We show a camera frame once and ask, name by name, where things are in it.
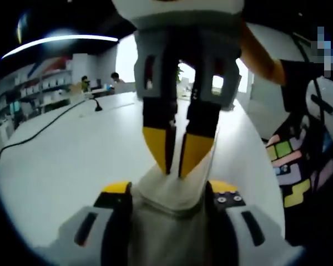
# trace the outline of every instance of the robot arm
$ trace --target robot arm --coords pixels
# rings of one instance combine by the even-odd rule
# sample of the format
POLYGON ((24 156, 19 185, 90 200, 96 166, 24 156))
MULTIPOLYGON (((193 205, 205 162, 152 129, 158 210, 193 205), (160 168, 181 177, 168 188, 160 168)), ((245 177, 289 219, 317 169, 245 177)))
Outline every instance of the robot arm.
POLYGON ((266 80, 285 85, 285 73, 281 62, 271 58, 244 21, 241 24, 240 46, 240 59, 248 69, 266 80))
POLYGON ((210 151, 219 111, 229 110, 239 85, 240 12, 244 1, 113 1, 136 27, 135 85, 143 99, 143 134, 161 171, 185 178, 210 151), (192 89, 178 173, 170 173, 175 145, 176 72, 179 60, 192 60, 192 89), (224 78, 213 95, 215 74, 224 78))
MULTIPOLYGON (((139 265, 128 250, 133 236, 145 236, 132 233, 130 189, 127 182, 108 186, 93 207, 78 211, 60 227, 58 239, 37 252, 57 265, 127 266, 129 259, 139 265)), ((255 206, 247 206, 234 189, 220 181, 206 184, 210 265, 295 265, 304 249, 291 247, 280 227, 255 206)))

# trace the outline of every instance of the desk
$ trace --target desk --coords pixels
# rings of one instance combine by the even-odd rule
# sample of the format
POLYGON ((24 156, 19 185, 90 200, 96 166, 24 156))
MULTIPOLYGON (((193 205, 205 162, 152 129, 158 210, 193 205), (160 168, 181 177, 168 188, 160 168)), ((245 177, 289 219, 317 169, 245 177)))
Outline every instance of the desk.
MULTIPOLYGON (((59 226, 82 206, 92 205, 109 183, 138 182, 155 161, 142 135, 142 104, 135 93, 86 101, 64 114, 32 141, 9 148, 0 159, 0 196, 29 246, 47 246, 59 226)), ((186 127, 189 102, 178 101, 177 137, 186 127)), ((46 126, 63 108, 23 123, 7 145, 46 126)), ((236 103, 220 114, 220 131, 210 178, 238 186, 282 228, 284 211, 278 181, 251 121, 236 103)))
POLYGON ((113 95, 115 94, 114 90, 107 90, 107 89, 97 89, 97 90, 92 90, 84 93, 85 95, 93 95, 94 98, 99 98, 103 96, 108 96, 108 95, 113 95))

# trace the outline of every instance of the person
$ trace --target person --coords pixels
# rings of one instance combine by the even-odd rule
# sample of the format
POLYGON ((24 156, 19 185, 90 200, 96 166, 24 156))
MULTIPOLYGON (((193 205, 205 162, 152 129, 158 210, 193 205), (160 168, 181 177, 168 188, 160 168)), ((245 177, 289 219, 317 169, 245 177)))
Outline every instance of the person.
POLYGON ((312 255, 333 254, 333 76, 324 78, 321 64, 273 59, 246 25, 242 33, 242 61, 281 85, 290 113, 266 146, 284 200, 286 239, 312 255))
POLYGON ((117 72, 112 73, 111 78, 115 83, 125 83, 123 79, 120 79, 120 75, 117 72))
POLYGON ((86 93, 89 90, 90 81, 87 76, 82 76, 82 91, 86 93))

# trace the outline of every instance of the shelf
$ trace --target shelf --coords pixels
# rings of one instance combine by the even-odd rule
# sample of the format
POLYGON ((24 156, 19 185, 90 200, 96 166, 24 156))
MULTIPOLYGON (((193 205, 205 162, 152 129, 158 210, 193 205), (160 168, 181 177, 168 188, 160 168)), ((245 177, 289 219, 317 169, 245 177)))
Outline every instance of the shelf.
POLYGON ((37 83, 39 83, 39 77, 37 77, 37 78, 33 78, 33 79, 29 79, 29 80, 26 80, 26 81, 24 81, 24 82, 22 82, 22 83, 20 83, 20 84, 18 84, 18 85, 15 85, 14 87, 13 87, 13 89, 17 89, 18 87, 20 87, 20 86, 22 86, 22 85, 24 85, 24 84, 26 84, 26 83, 29 83, 29 82, 33 82, 33 81, 37 81, 37 83))
POLYGON ((31 98, 32 96, 37 96, 37 95, 39 95, 39 92, 37 92, 37 93, 31 93, 31 94, 29 94, 29 95, 26 95, 26 96, 24 96, 24 97, 21 97, 21 98, 18 99, 18 100, 20 101, 20 100, 29 99, 29 98, 31 98))
POLYGON ((44 93, 47 93, 47 92, 49 92, 49 91, 61 90, 61 89, 63 89, 64 87, 68 87, 68 86, 70 86, 70 85, 71 85, 71 84, 58 85, 58 86, 56 86, 56 87, 42 89, 42 91, 43 91, 44 93))
POLYGON ((51 73, 43 74, 41 77, 42 77, 42 79, 45 79, 45 78, 48 78, 50 76, 54 76, 54 75, 58 75, 58 74, 63 74, 63 73, 69 73, 69 72, 71 72, 70 69, 64 69, 64 70, 61 70, 61 71, 56 71, 56 72, 51 72, 51 73))
POLYGON ((1 113, 2 111, 6 110, 7 107, 10 107, 10 104, 6 105, 4 108, 1 108, 1 109, 0 109, 0 113, 1 113))

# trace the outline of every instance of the ceiling light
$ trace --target ceiling light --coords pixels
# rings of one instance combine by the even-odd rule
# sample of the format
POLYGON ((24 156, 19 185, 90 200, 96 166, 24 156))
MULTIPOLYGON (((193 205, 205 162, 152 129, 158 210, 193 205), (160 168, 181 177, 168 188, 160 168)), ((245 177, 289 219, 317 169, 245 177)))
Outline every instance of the ceiling light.
POLYGON ((13 49, 11 52, 8 52, 6 55, 1 57, 1 59, 5 58, 9 55, 21 52, 22 50, 25 50, 29 47, 32 47, 32 46, 35 46, 35 45, 38 45, 38 44, 48 43, 48 42, 55 42, 55 41, 58 41, 58 40, 73 40, 73 39, 109 40, 110 42, 117 42, 118 41, 117 38, 106 37, 106 36, 98 36, 98 35, 65 35, 65 36, 48 37, 48 38, 35 40, 33 42, 21 45, 20 47, 18 47, 16 49, 13 49))

